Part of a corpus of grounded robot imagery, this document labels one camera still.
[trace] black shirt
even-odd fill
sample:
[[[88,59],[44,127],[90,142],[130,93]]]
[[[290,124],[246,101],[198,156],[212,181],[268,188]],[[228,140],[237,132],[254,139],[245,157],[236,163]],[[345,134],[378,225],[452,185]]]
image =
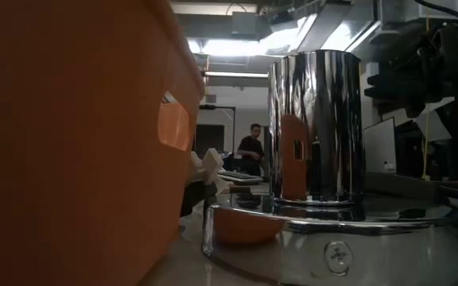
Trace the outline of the black shirt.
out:
[[[238,150],[256,152],[261,157],[264,156],[264,152],[262,151],[261,142],[257,139],[253,139],[252,136],[247,136],[243,138],[242,142],[239,143]],[[249,155],[243,156],[243,159],[255,160],[252,156],[249,156]]]

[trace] orange plastic container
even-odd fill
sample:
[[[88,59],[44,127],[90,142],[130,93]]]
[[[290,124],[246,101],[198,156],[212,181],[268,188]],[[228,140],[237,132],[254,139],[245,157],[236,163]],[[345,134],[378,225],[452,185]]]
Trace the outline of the orange plastic container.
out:
[[[177,229],[202,90],[167,1],[0,0],[0,285],[136,285]]]

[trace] yellow cable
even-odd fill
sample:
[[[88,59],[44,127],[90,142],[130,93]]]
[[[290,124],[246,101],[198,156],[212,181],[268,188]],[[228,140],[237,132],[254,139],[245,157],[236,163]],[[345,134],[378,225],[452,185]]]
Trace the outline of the yellow cable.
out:
[[[210,55],[206,55],[206,70],[210,70]],[[206,77],[206,82],[204,82],[204,95],[208,95],[208,77]]]
[[[427,33],[429,32],[430,29],[430,16],[427,14]],[[423,148],[423,175],[421,178],[423,180],[429,180],[429,177],[427,176],[427,148],[429,147],[429,114],[430,114],[430,108],[429,104],[427,103],[425,105],[425,109],[427,110],[427,118],[425,119],[425,146]]]

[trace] wall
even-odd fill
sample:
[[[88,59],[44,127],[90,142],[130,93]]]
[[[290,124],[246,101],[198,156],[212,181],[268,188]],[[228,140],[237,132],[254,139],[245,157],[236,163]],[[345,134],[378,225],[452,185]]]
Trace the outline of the wall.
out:
[[[234,114],[229,109],[199,110],[197,124],[224,126],[224,149],[235,151],[239,142],[250,134],[250,125],[268,126],[268,89],[265,87],[208,87],[208,94],[217,96],[216,106],[236,108],[235,145],[233,145]]]

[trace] fluorescent light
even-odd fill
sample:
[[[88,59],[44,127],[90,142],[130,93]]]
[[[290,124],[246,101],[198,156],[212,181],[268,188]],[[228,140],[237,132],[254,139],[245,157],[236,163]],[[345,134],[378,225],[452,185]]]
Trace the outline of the fluorescent light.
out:
[[[192,53],[201,53],[199,42],[196,40],[188,40],[188,46],[190,48],[190,52]]]
[[[268,74],[259,74],[251,72],[225,72],[225,71],[205,71],[204,76],[214,77],[239,77],[239,78],[251,78],[251,79],[267,79]]]
[[[264,53],[257,41],[209,40],[202,49],[211,56],[256,56]]]
[[[241,4],[241,6],[230,3],[171,2],[175,14],[232,15],[233,11],[245,12],[246,10],[249,13],[257,11],[257,6],[254,4]]]
[[[361,45],[365,39],[367,39],[377,28],[379,28],[380,25],[380,21],[375,22],[362,36],[358,38],[358,40],[346,48],[346,52],[352,52],[356,47]]]
[[[351,44],[351,30],[349,26],[341,23],[332,35],[324,42],[321,49],[344,51]]]

